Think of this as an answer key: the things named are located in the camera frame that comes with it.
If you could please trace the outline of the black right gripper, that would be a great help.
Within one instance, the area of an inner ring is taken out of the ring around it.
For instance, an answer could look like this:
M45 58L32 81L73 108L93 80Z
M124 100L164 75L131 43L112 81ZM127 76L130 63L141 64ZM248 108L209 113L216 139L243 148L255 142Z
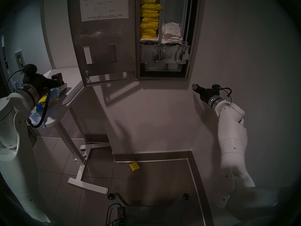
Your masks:
M203 87L200 87L198 84L192 84L192 88L193 88L193 91L196 92L196 93L199 93L200 95L200 99L205 102L205 103L209 103L210 99L213 97L213 96L217 96L218 95L218 92L213 90L213 89L209 89L209 88L203 88Z

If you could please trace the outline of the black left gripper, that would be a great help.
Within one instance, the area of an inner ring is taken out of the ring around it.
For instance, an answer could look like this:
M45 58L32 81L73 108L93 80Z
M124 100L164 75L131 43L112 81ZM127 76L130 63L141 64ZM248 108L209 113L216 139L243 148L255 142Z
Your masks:
M32 86L37 91L39 97L43 97L47 94L49 89L60 87L64 85L62 73L56 73L51 76L51 79L46 78L41 74L32 75Z

